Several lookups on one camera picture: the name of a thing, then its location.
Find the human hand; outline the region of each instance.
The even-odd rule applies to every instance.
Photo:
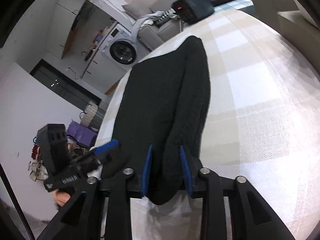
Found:
[[[63,206],[70,198],[70,195],[66,192],[59,191],[58,189],[52,192],[53,198],[59,206]]]

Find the purple bag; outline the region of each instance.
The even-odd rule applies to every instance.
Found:
[[[86,148],[89,148],[91,141],[97,137],[96,132],[75,121],[72,121],[69,125],[67,135],[73,137],[79,146],[85,146]]]

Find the washing machine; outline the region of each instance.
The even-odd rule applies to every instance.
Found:
[[[121,24],[111,30],[101,44],[100,51],[127,71],[148,54],[138,40],[136,43],[132,42],[131,33]]]

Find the silver bolt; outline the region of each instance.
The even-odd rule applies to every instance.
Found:
[[[130,174],[133,173],[133,169],[131,169],[131,168],[126,168],[126,169],[123,170],[123,173],[124,173],[125,175],[130,175]]]
[[[201,168],[201,169],[200,169],[200,172],[201,172],[202,174],[209,174],[209,173],[210,173],[210,170],[209,170],[208,168]]]
[[[97,182],[97,178],[96,177],[87,178],[87,183],[89,183],[89,184],[95,184],[96,182]]]
[[[247,179],[244,176],[238,176],[237,177],[237,181],[239,183],[245,183],[247,181]]]

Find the beige couch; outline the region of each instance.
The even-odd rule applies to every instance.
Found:
[[[151,4],[149,7],[143,5],[141,2],[136,0],[126,0],[129,4],[127,8],[124,6],[130,16],[137,19],[148,13],[156,11],[166,11],[170,9],[172,3],[176,0],[157,0],[155,3]],[[157,25],[145,25],[139,31],[139,38],[142,42],[151,50],[159,47],[161,44],[171,39],[180,32],[178,20],[169,20],[161,26]]]

